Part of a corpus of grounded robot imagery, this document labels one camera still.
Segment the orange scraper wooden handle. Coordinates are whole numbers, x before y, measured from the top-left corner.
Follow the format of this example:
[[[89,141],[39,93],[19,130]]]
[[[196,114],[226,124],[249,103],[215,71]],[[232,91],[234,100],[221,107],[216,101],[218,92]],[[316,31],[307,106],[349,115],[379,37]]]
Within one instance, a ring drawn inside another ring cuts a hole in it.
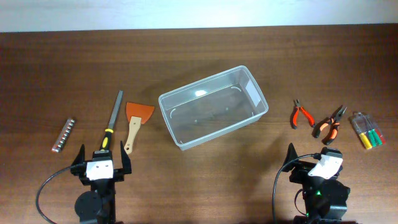
[[[154,106],[142,105],[138,103],[126,103],[126,116],[129,121],[129,131],[124,150],[127,154],[133,151],[135,137],[141,128],[152,116],[155,110]]]

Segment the metal file yellow black handle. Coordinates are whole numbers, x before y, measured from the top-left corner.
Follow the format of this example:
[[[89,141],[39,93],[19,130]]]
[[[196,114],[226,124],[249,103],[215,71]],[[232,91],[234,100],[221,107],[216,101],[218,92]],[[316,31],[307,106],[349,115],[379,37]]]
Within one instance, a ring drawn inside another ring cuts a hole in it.
[[[118,111],[122,102],[123,98],[123,91],[119,90],[118,95],[116,97],[116,101],[114,104],[113,111],[111,113],[111,117],[109,119],[108,127],[105,129],[105,134],[103,137],[103,140],[100,145],[100,151],[105,151],[108,150],[111,144],[111,136],[114,133],[114,125],[116,122],[116,119],[118,117]]]

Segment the orange black needle nose pliers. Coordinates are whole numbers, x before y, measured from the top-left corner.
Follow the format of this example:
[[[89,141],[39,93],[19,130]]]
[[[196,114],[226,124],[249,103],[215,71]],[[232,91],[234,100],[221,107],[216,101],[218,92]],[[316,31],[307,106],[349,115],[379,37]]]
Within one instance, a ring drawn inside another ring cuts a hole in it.
[[[339,128],[340,128],[340,120],[346,112],[347,107],[341,105],[330,117],[327,117],[317,123],[314,127],[312,136],[314,138],[319,138],[321,132],[326,128],[330,127],[330,131],[328,135],[322,140],[324,145],[331,144],[337,137]]]

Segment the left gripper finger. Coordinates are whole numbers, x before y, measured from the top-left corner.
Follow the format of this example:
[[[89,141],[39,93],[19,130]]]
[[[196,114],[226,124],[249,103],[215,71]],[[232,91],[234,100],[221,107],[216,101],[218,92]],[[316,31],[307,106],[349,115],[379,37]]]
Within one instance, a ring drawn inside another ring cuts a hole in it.
[[[121,147],[121,162],[123,166],[122,167],[123,174],[131,174],[132,173],[131,160],[124,149],[122,141],[120,141],[120,147]]]
[[[76,158],[72,162],[72,166],[82,165],[84,162],[85,162],[85,145],[82,144]]]

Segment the socket set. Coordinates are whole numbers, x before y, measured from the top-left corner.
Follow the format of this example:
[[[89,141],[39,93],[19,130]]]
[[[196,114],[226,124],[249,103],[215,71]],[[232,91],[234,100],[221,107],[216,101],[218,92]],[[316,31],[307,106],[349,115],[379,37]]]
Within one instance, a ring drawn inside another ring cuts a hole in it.
[[[57,140],[52,146],[52,152],[59,153],[63,150],[74,125],[75,125],[75,120],[73,118],[68,118],[60,134],[58,135]]]

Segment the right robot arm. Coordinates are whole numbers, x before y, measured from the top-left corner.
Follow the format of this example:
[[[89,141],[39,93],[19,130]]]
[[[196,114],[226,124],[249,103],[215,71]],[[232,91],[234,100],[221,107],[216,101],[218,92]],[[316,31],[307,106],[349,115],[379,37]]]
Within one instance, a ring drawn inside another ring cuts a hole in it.
[[[298,156],[289,144],[283,171],[290,174],[289,181],[300,184],[305,211],[294,217],[292,223],[342,223],[346,213],[350,188],[338,181],[343,170],[343,154],[330,147],[321,152]]]

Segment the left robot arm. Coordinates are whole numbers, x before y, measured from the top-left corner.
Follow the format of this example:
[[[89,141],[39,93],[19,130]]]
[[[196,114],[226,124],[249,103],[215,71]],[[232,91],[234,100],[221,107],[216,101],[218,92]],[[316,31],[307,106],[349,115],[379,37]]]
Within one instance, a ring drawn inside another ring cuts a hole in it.
[[[75,213],[80,223],[115,223],[116,189],[115,183],[124,181],[124,176],[132,172],[131,160],[121,147],[122,167],[115,169],[110,150],[95,151],[91,160],[85,159],[85,147],[72,162],[70,172],[77,176],[90,190],[82,193],[75,202]]]

